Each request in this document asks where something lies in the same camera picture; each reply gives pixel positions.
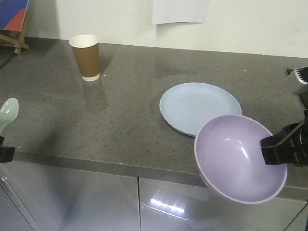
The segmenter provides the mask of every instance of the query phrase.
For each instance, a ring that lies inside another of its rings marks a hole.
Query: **spoon head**
[[[12,123],[17,115],[19,110],[19,103],[18,100],[15,98],[9,98],[2,108],[0,109],[0,133],[2,132],[3,128]]]

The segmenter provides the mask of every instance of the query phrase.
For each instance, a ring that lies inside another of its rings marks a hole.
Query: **gray countertop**
[[[0,70],[0,102],[20,103],[2,133],[15,160],[202,185],[194,138],[160,114],[166,90],[185,82],[221,87],[273,133],[304,117],[283,80],[286,68],[308,59],[101,43],[101,78],[85,82],[68,41],[27,43],[30,50]],[[307,173],[289,166],[286,185],[308,188]]]

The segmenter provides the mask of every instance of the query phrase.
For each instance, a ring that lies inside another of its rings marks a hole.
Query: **wooden stand leg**
[[[15,48],[15,54],[20,54],[21,48],[29,49],[30,46],[25,44],[25,35],[29,24],[30,15],[26,13],[25,20],[23,27],[19,33],[19,36],[17,37],[17,40],[19,41],[19,45]]]

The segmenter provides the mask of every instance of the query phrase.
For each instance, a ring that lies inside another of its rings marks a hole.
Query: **cabinet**
[[[24,162],[0,170],[42,231],[283,231],[306,204],[243,205],[205,187]],[[307,216],[287,231],[304,231]],[[0,230],[32,231],[2,187]]]
[[[142,231],[283,231],[306,204],[274,198],[244,205],[208,188],[147,179],[139,187]]]
[[[15,161],[1,170],[42,231],[140,230],[136,178]]]

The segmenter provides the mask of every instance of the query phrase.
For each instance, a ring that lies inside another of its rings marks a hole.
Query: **wooden easel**
[[[20,54],[21,48],[29,49],[25,44],[26,30],[29,24],[30,15],[26,13],[21,31],[0,31],[0,46],[15,47],[15,54]]]

